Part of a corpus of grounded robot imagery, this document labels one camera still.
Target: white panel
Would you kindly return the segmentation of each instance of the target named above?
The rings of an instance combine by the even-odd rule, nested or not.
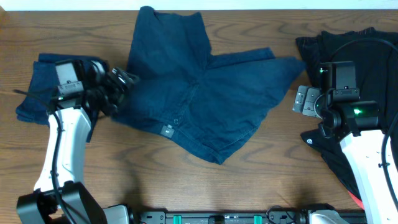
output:
[[[398,0],[0,0],[6,11],[398,9]]]

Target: clothing tag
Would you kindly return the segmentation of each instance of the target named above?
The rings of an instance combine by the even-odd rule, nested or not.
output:
[[[163,125],[162,131],[160,132],[161,135],[172,138],[174,134],[173,126],[171,125]]]

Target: green tape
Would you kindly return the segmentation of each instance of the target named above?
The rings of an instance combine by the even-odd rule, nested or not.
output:
[[[174,215],[173,216],[173,224],[182,224],[181,215]]]
[[[254,216],[254,224],[262,224],[262,216],[255,215]]]

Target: wood grain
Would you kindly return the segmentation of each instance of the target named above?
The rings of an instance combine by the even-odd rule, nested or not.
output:
[[[180,11],[179,14],[191,14]],[[295,38],[322,30],[370,26],[398,31],[397,11],[203,11],[213,54],[271,46],[300,57]],[[136,11],[8,12],[0,32],[0,223],[20,223],[16,202],[39,177],[48,128],[17,121],[15,108],[39,53],[94,55],[125,67]],[[102,207],[127,202],[136,210],[264,210],[327,202],[357,209],[320,155],[300,139],[319,120],[292,112],[303,74],[250,141],[223,165],[210,164],[172,141],[109,119],[86,145],[85,185]]]

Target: clothing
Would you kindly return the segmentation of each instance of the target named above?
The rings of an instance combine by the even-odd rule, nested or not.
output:
[[[317,73],[320,68],[319,64],[328,62],[330,55],[337,48],[352,40],[368,37],[388,40],[394,45],[398,44],[398,33],[380,32],[373,27],[340,35],[323,31],[317,37],[297,38],[296,44],[308,65],[307,73],[312,85],[320,86]],[[356,84],[360,89],[361,101],[375,100],[378,102],[387,124],[390,125],[398,111],[398,95],[394,90],[398,87],[398,54],[388,45],[378,42],[361,42],[341,49],[333,61],[353,61],[355,63]],[[398,127],[395,128],[391,136],[394,159],[398,158],[397,130]],[[312,144],[309,146],[322,153],[322,158],[345,187],[357,198],[360,198],[351,167],[341,152],[340,145],[334,140],[323,138],[318,130],[303,133],[302,138],[305,142],[312,139]]]
[[[142,7],[127,72],[141,80],[115,121],[163,135],[221,164],[257,131],[304,70],[271,49],[212,55],[200,13]]]
[[[89,68],[87,60],[100,62],[106,71],[109,70],[108,64],[97,57],[77,56],[77,55],[58,55],[58,54],[39,54],[37,62],[33,63],[33,75],[30,81],[28,92],[34,93],[42,101],[49,103],[51,100],[52,90],[59,85],[57,72],[55,71],[55,62],[66,59],[80,59],[83,61],[84,67]],[[47,108],[32,98],[25,98],[21,105],[16,109],[17,119],[20,121],[49,125],[49,117]],[[96,124],[98,112],[88,114],[91,118],[91,131],[87,137],[90,141],[93,129]]]

